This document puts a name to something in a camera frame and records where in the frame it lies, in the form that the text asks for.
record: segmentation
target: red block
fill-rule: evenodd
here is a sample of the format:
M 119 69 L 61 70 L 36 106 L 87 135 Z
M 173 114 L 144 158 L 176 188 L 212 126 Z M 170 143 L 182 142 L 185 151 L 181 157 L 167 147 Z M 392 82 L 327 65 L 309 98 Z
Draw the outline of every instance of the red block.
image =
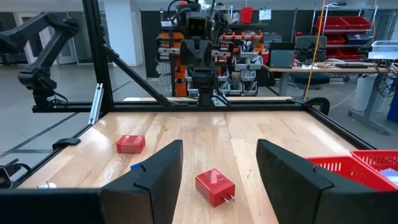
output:
M 213 207 L 221 205 L 225 199 L 234 199 L 235 196 L 235 184 L 216 169 L 197 175 L 195 186 Z
M 118 153 L 139 154 L 145 147 L 145 136 L 123 135 L 116 143 Z

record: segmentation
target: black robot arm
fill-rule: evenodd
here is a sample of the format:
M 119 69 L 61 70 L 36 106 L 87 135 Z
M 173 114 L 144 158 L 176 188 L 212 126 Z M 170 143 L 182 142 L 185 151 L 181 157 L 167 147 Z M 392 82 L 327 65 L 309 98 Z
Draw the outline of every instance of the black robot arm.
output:
M 78 32 L 77 23 L 68 17 L 42 12 L 23 25 L 0 33 L 0 53 L 14 54 L 20 52 L 29 39 L 48 26 L 55 29 L 50 42 L 41 51 L 37 60 L 23 68 L 18 76 L 19 81 L 28 90 L 33 90 L 36 107 L 60 103 L 53 99 L 57 83 L 50 79 L 50 67 L 63 46 Z

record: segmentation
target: yellow pole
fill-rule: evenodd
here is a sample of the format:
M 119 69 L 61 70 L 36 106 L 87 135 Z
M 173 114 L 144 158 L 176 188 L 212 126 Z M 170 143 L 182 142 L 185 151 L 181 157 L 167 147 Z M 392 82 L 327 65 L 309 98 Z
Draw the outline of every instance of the yellow pole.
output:
M 326 1 L 326 0 L 323 0 L 323 3 L 322 3 L 321 22 L 319 23 L 319 27 L 318 27 L 317 42 L 316 42 L 316 44 L 315 44 L 315 51 L 314 51 L 314 53 L 313 53 L 313 58 L 312 58 L 312 63 L 311 63 L 311 69 L 310 69 L 310 76 L 309 76 L 309 78 L 308 78 L 307 88 L 305 89 L 305 93 L 304 93 L 304 101 L 307 100 L 308 90 L 310 89 L 310 83 L 311 83 L 311 77 L 312 77 L 312 71 L 313 71 L 313 64 L 315 63 L 315 59 L 316 59 L 317 53 L 318 53 L 319 37 L 320 37 L 320 35 L 321 35 L 322 21 L 324 21 L 324 19 L 323 19 L 323 11 L 324 11 L 324 9 L 325 9 L 325 1 Z

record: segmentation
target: blue object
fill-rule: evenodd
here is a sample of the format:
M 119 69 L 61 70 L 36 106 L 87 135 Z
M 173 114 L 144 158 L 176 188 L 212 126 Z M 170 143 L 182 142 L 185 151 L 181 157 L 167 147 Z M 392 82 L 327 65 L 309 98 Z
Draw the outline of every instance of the blue object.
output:
M 130 166 L 130 170 L 135 169 L 136 167 L 140 166 L 141 164 L 142 164 L 142 162 L 139 162 L 139 163 L 136 163 L 136 164 L 131 165 L 131 166 Z
M 387 119 L 392 122 L 398 123 L 398 90 L 396 90 L 395 95 L 392 98 Z

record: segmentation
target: desk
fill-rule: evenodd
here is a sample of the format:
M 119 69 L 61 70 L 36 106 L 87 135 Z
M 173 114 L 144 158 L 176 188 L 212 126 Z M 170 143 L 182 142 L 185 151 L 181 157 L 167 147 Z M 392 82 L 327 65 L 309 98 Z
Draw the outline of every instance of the desk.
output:
M 373 66 L 373 63 L 363 63 L 368 66 Z M 263 65 L 263 67 L 270 72 L 283 72 L 282 77 L 280 78 L 280 87 L 279 87 L 279 96 L 286 96 L 286 90 L 289 86 L 289 74 L 290 73 L 309 73 L 309 69 L 303 69 L 302 67 L 293 67 L 293 68 L 270 68 L 267 65 Z M 386 68 L 379 68 L 380 75 L 375 79 L 375 83 L 378 83 L 379 87 L 383 84 L 381 80 L 385 79 L 388 76 L 388 70 Z M 322 73 L 354 73 L 354 74 L 377 74 L 378 71 L 375 68 L 318 68 L 313 70 L 314 74 L 317 75 L 318 72 Z M 382 96 L 378 93 L 378 91 L 372 90 L 371 96 L 369 98 L 368 105 L 364 113 L 349 110 L 348 115 L 353 116 L 355 119 L 360 120 L 374 129 L 378 130 L 383 134 L 390 134 L 392 131 L 385 127 L 384 125 L 378 123 L 377 121 L 373 121 L 374 105 L 378 105 L 379 100 L 381 100 Z
M 373 66 L 373 63 L 364 63 L 368 66 Z M 280 78 L 280 87 L 279 87 L 279 96 L 286 96 L 286 90 L 289 82 L 289 74 L 290 73 L 310 73 L 309 69 L 304 69 L 300 66 L 294 66 L 293 68 L 270 68 L 267 65 L 263 65 L 263 67 L 270 72 L 282 72 L 282 77 Z M 387 69 L 380 68 L 381 73 L 387 73 Z M 313 70 L 313 75 L 317 75 L 317 73 L 352 73 L 352 74 L 377 74 L 377 70 L 375 68 L 318 68 Z
M 123 134 L 144 134 L 141 154 L 118 154 Z M 174 223 L 278 223 L 261 182 L 256 144 L 268 139 L 300 156 L 348 155 L 354 147 L 304 111 L 108 113 L 20 188 L 101 187 L 174 139 L 183 140 L 183 173 Z M 195 176 L 217 168 L 236 184 L 236 200 L 213 208 Z

